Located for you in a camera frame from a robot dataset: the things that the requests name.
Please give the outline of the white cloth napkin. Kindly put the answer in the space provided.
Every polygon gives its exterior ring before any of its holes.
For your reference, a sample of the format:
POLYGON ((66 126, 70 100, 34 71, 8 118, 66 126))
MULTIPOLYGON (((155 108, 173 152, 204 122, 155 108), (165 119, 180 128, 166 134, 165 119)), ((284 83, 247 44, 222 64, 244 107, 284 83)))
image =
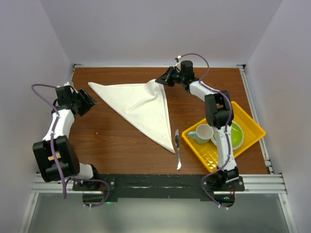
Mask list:
POLYGON ((164 86, 155 81, 89 87, 115 112, 145 136, 175 153, 164 86))

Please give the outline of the silver table knife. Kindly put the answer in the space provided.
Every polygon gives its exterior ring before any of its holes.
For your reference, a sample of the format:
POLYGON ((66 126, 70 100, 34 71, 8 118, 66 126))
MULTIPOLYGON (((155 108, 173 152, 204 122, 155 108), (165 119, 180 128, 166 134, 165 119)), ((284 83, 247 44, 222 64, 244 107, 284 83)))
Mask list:
POLYGON ((177 170, 180 171, 182 168, 182 164, 181 164, 181 153, 180 153, 179 130, 178 129, 175 131, 174 139, 175 139, 175 145, 177 149, 177 170))

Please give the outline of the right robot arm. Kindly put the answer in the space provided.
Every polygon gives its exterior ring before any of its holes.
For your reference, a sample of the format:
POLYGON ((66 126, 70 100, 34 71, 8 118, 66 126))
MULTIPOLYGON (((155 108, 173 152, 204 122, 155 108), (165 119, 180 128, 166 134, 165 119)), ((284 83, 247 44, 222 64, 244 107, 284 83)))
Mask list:
POLYGON ((201 79, 196 78, 193 63, 189 60, 182 61, 180 68, 169 67, 155 81, 170 87, 176 83, 181 84, 184 90, 204 101, 207 123, 216 133, 218 153, 217 170, 208 174, 204 180, 215 181, 214 188, 227 191, 239 179, 231 140, 231 124, 234 113, 229 93, 213 89, 201 79))

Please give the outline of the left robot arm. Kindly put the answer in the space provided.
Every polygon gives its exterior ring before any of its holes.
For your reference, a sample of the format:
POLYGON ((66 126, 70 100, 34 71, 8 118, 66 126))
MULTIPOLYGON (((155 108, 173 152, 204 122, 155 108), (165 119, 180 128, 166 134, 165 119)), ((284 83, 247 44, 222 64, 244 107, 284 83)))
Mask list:
POLYGON ((86 114, 97 101, 84 89, 76 90, 68 82, 55 88, 57 98, 52 104, 52 122, 47 134, 33 144, 33 152, 41 176, 45 182, 61 181, 59 167, 64 178, 74 177, 84 180, 89 190, 100 187, 101 179, 96 176, 93 165, 79 162, 69 142, 70 129, 77 115, 86 114))

